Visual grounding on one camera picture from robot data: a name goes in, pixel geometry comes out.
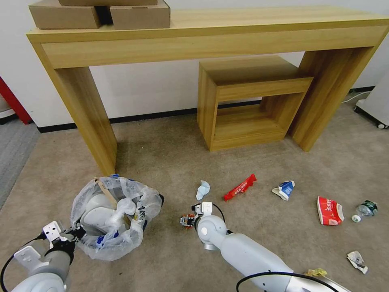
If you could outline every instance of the wooden side table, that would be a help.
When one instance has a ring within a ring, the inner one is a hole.
[[[282,140],[312,79],[279,56],[201,61],[197,123],[209,150]],[[218,109],[253,97],[261,104]]]
[[[27,34],[104,175],[117,142],[89,66],[305,51],[314,77],[289,129],[309,151],[389,30],[389,17],[332,6],[172,10],[171,27]]]

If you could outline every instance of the cardboard box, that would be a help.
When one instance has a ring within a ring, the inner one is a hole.
[[[42,0],[29,5],[35,25],[40,29],[98,28],[97,12],[91,7],[64,7],[58,0]]]
[[[157,5],[157,0],[60,0],[64,6]]]
[[[163,0],[157,5],[111,6],[111,15],[116,30],[170,27],[170,7]]]

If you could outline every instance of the trash bag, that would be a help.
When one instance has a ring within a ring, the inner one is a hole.
[[[110,232],[103,237],[87,233],[77,246],[92,259],[113,261],[128,254],[142,243],[144,229],[147,223],[158,215],[164,199],[155,189],[128,178],[101,177],[100,181],[118,202],[113,217],[128,214],[127,216],[131,218],[130,227],[118,234],[117,221],[106,222],[108,228],[112,227]],[[79,192],[73,201],[70,216],[72,227],[80,222],[89,200],[101,193],[96,180],[91,180]]]

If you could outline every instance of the red door frame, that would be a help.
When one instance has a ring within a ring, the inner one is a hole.
[[[12,93],[11,89],[5,84],[3,79],[0,77],[0,94],[4,97],[5,101],[9,104],[9,106],[13,109],[13,111],[17,114],[19,119],[25,124],[29,124],[32,122],[32,118],[26,112],[24,107],[20,104],[16,96]]]

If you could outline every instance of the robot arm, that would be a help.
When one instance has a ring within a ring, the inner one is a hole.
[[[212,210],[212,203],[203,202],[201,208]],[[246,235],[227,234],[226,224],[220,217],[203,215],[196,229],[204,248],[220,250],[222,257],[245,276],[270,271],[293,273],[282,259]],[[291,276],[269,275],[253,278],[252,282],[268,292],[284,292],[290,279]]]
[[[42,241],[34,240],[13,255],[28,269],[29,277],[12,292],[66,291],[65,283],[74,258],[75,242],[84,234],[81,226],[66,231],[56,221],[47,224],[39,238],[49,241],[48,251]]]
[[[220,250],[222,257],[244,276],[273,272],[273,275],[250,279],[260,289],[267,292],[350,292],[325,277],[315,281],[303,275],[297,275],[303,278],[290,275],[293,270],[276,254],[244,234],[228,232],[224,220],[212,215],[212,206],[211,202],[193,206],[195,214],[183,216],[180,223],[195,227],[204,248]]]

